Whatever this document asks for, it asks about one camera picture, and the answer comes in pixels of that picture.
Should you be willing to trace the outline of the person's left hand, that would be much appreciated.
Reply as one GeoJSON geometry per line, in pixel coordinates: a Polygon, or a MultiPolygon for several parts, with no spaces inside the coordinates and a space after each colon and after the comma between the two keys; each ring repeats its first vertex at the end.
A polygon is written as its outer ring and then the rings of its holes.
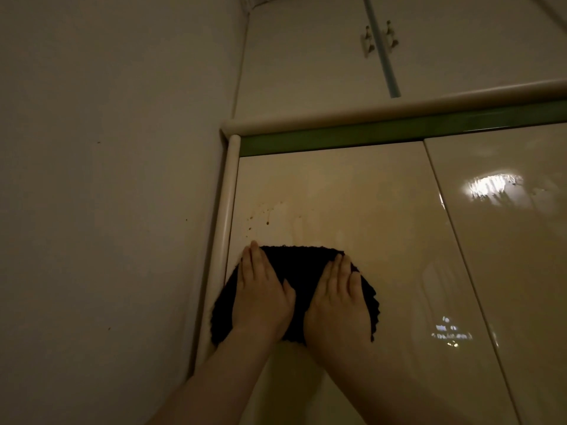
{"type": "Polygon", "coordinates": [[[280,341],[294,311],[289,312],[283,282],[277,278],[265,252],[256,241],[244,248],[237,268],[233,329],[258,336],[265,343],[280,341]]]}

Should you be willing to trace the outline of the person's right hand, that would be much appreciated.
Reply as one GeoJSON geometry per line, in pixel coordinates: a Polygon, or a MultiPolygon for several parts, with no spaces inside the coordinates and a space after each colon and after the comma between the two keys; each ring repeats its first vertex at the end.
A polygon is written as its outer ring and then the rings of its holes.
{"type": "Polygon", "coordinates": [[[342,261],[341,292],[330,297],[329,262],[322,272],[304,317],[304,337],[310,353],[321,363],[363,357],[371,347],[371,320],[367,306],[349,295],[351,259],[342,261]]]}

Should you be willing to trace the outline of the black cleaning cloth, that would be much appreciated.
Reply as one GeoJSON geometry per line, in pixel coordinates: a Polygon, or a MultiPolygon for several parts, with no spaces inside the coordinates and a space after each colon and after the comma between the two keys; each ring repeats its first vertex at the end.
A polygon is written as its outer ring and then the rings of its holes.
{"type": "MultiPolygon", "coordinates": [[[[261,246],[280,282],[287,280],[296,294],[294,315],[283,341],[306,345],[304,315],[311,303],[324,267],[344,251],[316,246],[261,246]]],[[[232,330],[232,310],[237,293],[238,268],[220,292],[210,318],[211,342],[217,347],[232,330]]]]}

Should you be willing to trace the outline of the person's left forearm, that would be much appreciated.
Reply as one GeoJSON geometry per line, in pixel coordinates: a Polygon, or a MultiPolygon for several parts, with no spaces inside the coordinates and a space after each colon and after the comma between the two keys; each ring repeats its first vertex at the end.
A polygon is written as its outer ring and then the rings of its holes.
{"type": "Polygon", "coordinates": [[[146,425],[238,425],[280,339],[267,327],[234,328],[146,425]]]}

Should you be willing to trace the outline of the person's right forearm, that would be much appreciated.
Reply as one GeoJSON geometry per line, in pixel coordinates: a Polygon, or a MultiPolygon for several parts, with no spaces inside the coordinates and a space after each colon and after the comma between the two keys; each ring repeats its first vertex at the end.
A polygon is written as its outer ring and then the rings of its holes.
{"type": "Polygon", "coordinates": [[[307,347],[367,425],[462,425],[459,416],[382,363],[370,342],[307,347]]]}

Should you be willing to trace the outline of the stained cream glossy cabinet door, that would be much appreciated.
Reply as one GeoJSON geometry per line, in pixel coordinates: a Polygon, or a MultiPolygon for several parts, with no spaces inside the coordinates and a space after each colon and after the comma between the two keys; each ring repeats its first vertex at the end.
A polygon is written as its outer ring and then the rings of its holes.
{"type": "Polygon", "coordinates": [[[397,415],[519,424],[422,143],[242,157],[226,280],[251,240],[351,257],[377,293],[380,371],[409,380],[380,384],[397,415]]]}

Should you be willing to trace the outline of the clean cream glossy cabinet door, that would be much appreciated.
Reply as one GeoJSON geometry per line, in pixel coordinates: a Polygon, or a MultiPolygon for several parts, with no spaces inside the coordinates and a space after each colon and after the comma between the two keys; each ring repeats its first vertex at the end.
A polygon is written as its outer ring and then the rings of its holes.
{"type": "Polygon", "coordinates": [[[425,140],[522,425],[567,425],[567,122],[425,140]]]}

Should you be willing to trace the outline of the green cabinet trim strip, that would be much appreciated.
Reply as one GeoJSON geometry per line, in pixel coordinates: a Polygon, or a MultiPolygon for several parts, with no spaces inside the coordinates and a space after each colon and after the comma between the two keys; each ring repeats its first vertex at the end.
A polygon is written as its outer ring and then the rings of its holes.
{"type": "Polygon", "coordinates": [[[567,99],[423,115],[281,133],[242,136],[240,157],[379,144],[420,142],[440,136],[567,123],[567,99]]]}

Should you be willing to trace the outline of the cream overhead cabinet door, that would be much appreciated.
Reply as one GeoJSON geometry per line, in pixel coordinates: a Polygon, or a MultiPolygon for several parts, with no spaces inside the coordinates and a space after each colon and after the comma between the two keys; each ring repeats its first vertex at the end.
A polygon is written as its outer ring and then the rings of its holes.
{"type": "Polygon", "coordinates": [[[401,97],[567,79],[567,29],[536,0],[371,1],[401,97]]]}
{"type": "Polygon", "coordinates": [[[376,52],[364,58],[363,0],[275,0],[249,15],[235,118],[325,113],[390,100],[376,52]]]}

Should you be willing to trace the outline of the grey-blue cabinet divider strip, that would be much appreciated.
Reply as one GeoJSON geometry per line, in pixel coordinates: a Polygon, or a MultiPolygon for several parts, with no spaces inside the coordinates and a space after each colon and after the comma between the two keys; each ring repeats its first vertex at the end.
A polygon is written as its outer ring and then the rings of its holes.
{"type": "Polygon", "coordinates": [[[391,61],[389,59],[388,50],[386,47],[386,38],[384,37],[384,33],[379,27],[379,22],[375,14],[374,7],[372,5],[372,1],[371,0],[363,0],[363,1],[365,5],[367,18],[369,20],[370,30],[372,31],[372,36],[380,59],[382,71],[384,74],[384,79],[386,81],[390,98],[392,99],[399,98],[401,97],[401,92],[395,77],[395,73],[391,61]]]}

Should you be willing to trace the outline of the cream rounded vertical cabinet post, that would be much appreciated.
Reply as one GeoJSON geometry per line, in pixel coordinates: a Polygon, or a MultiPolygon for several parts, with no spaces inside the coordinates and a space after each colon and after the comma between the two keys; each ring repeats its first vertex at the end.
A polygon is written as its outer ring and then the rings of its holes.
{"type": "Polygon", "coordinates": [[[211,249],[209,273],[205,287],[200,337],[195,357],[195,369],[201,366],[214,350],[214,345],[211,342],[210,320],[214,303],[225,283],[241,140],[239,135],[231,135],[228,141],[211,249]]]}

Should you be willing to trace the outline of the cream rounded horizontal cabinet rail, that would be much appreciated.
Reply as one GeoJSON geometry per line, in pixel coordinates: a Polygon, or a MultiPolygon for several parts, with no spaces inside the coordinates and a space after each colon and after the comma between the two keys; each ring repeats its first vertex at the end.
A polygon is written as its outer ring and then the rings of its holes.
{"type": "Polygon", "coordinates": [[[478,91],[444,94],[430,99],[399,97],[378,105],[351,107],[325,113],[233,118],[221,123],[221,131],[224,136],[290,133],[502,106],[538,104],[559,99],[567,99],[567,79],[498,86],[478,91]]]}

